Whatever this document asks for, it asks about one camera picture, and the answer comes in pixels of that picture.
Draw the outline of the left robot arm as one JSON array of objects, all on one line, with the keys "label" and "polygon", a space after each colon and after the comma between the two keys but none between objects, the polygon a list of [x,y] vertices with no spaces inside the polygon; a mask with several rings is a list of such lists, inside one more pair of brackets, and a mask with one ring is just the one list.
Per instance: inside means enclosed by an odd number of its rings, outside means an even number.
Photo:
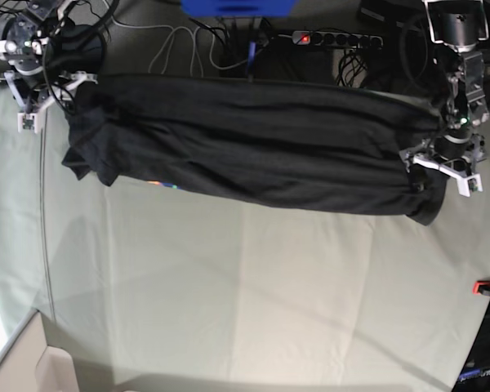
[{"label": "left robot arm", "polygon": [[485,64],[478,44],[489,38],[482,1],[424,1],[433,58],[443,72],[439,131],[400,157],[408,172],[420,167],[453,178],[459,194],[483,190],[477,164],[486,158],[479,127],[489,119],[484,91]]}]

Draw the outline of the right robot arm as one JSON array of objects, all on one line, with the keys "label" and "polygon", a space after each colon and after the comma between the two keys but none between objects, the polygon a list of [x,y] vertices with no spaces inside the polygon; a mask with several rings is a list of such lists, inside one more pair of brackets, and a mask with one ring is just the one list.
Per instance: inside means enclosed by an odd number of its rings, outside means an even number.
[{"label": "right robot arm", "polygon": [[0,34],[0,61],[9,65],[1,80],[20,106],[20,121],[33,123],[41,112],[58,105],[74,114],[75,91],[95,82],[105,58],[108,23],[118,1],[107,3],[94,24],[76,24],[70,14],[80,1],[27,1]]}]

